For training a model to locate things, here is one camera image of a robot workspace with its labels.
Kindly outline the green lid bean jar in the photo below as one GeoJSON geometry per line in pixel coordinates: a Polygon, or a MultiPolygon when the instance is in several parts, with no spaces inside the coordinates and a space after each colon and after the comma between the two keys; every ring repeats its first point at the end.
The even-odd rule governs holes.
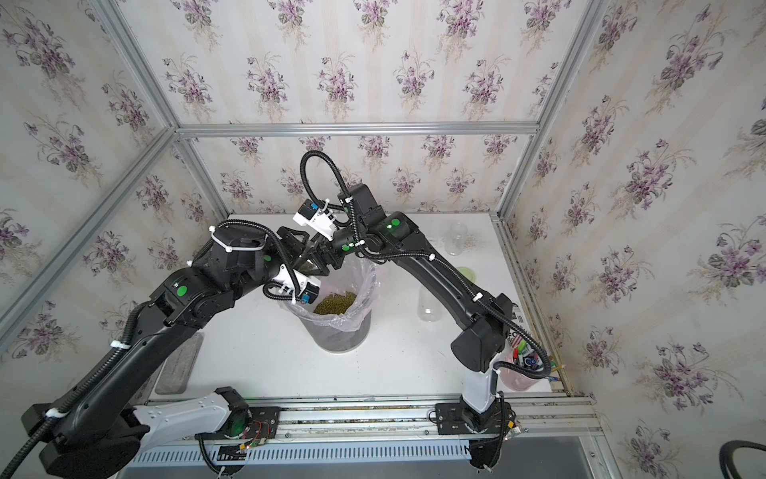
{"type": "Polygon", "coordinates": [[[330,274],[328,263],[316,251],[300,255],[293,268],[307,277],[327,277],[330,274]]]}

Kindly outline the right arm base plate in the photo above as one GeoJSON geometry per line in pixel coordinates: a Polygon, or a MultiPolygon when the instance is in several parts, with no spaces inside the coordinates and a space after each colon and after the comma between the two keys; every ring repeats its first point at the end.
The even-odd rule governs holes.
{"type": "Polygon", "coordinates": [[[476,412],[463,402],[438,403],[428,419],[439,435],[499,434],[516,426],[516,412],[510,403],[496,399],[484,412],[476,412]]]}

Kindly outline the green jar lid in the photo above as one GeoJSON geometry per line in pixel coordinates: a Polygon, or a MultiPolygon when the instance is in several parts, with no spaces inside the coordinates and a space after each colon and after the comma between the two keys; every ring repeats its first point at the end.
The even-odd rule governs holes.
{"type": "Polygon", "coordinates": [[[470,267],[458,267],[458,271],[460,271],[468,281],[472,281],[472,283],[477,279],[476,273],[470,269],[470,267]]]}

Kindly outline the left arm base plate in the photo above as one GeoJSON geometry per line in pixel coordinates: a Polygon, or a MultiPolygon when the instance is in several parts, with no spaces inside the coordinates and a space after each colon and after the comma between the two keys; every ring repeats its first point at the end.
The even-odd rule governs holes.
{"type": "Polygon", "coordinates": [[[243,441],[241,449],[251,449],[265,445],[276,436],[281,409],[275,406],[251,407],[249,411],[235,412],[223,434],[229,439],[243,441]]]}

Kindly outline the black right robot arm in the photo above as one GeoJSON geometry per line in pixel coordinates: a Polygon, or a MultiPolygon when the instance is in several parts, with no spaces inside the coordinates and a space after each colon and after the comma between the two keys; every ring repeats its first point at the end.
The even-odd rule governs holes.
{"type": "Polygon", "coordinates": [[[394,263],[431,293],[461,329],[451,350],[474,374],[460,399],[466,427],[482,433],[496,421],[508,426],[510,409],[497,388],[500,370],[542,380],[553,369],[546,349],[517,323],[516,303],[506,295],[494,297],[465,277],[407,215],[387,213],[367,185],[348,185],[329,155],[304,153],[299,175],[308,198],[294,219],[315,234],[300,241],[294,259],[285,263],[289,299],[306,303],[311,279],[340,269],[351,255],[376,265],[394,263]]]}

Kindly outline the white lid bean jar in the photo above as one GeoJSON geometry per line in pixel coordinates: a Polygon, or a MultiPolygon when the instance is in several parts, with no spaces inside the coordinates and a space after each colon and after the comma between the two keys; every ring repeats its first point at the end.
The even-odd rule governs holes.
{"type": "Polygon", "coordinates": [[[445,249],[448,255],[462,255],[473,245],[472,232],[463,222],[452,223],[445,238],[445,249]]]}

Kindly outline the red lid bean jar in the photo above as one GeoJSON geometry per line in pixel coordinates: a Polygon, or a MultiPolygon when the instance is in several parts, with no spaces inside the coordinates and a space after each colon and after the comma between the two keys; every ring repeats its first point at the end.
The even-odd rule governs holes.
{"type": "Polygon", "coordinates": [[[417,315],[425,323],[436,323],[443,316],[443,307],[426,287],[420,287],[418,295],[417,315]]]}

